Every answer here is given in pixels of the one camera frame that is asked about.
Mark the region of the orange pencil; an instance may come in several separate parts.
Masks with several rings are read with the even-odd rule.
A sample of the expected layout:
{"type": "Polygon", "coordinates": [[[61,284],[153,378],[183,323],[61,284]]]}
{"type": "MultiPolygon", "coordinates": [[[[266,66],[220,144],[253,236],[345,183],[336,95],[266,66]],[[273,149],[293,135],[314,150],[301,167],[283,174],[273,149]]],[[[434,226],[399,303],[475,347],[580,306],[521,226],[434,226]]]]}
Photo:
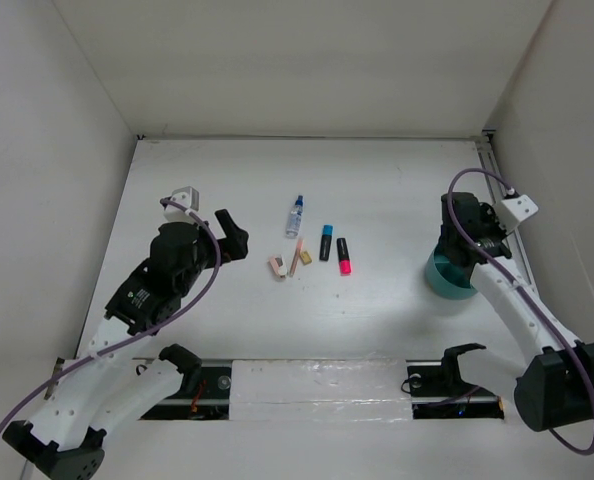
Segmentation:
{"type": "Polygon", "coordinates": [[[296,272],[298,263],[299,263],[300,258],[301,258],[302,248],[303,248],[303,237],[300,236],[297,239],[297,243],[296,243],[294,255],[293,255],[291,266],[290,266],[290,270],[289,270],[289,276],[291,278],[294,276],[294,274],[296,272]]]}

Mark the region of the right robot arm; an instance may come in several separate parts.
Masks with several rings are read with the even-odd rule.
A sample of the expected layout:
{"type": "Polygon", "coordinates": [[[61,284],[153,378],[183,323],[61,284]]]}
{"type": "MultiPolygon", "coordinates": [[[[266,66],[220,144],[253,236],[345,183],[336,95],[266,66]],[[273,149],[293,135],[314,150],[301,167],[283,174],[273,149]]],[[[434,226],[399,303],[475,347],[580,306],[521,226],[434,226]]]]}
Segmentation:
{"type": "Polygon", "coordinates": [[[594,343],[553,316],[505,243],[535,203],[456,192],[441,204],[425,268],[431,343],[405,360],[237,361],[232,419],[501,419],[513,407],[536,432],[594,421],[594,343]]]}

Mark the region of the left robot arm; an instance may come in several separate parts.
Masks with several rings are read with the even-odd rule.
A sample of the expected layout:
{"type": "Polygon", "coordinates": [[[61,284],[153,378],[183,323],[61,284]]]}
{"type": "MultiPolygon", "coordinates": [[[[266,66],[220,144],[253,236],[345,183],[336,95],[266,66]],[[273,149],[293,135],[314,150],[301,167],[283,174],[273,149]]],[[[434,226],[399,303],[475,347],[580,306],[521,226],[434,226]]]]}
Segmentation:
{"type": "Polygon", "coordinates": [[[50,399],[31,418],[4,424],[3,440],[49,479],[92,478],[119,425],[201,385],[201,359],[179,344],[163,348],[135,380],[119,385],[150,340],[197,304],[184,299],[201,273],[217,273],[248,254],[249,235],[227,210],[215,213],[224,233],[218,239],[191,209],[171,199],[164,204],[180,220],[159,227],[148,257],[107,303],[86,355],[48,381],[50,399]]]}

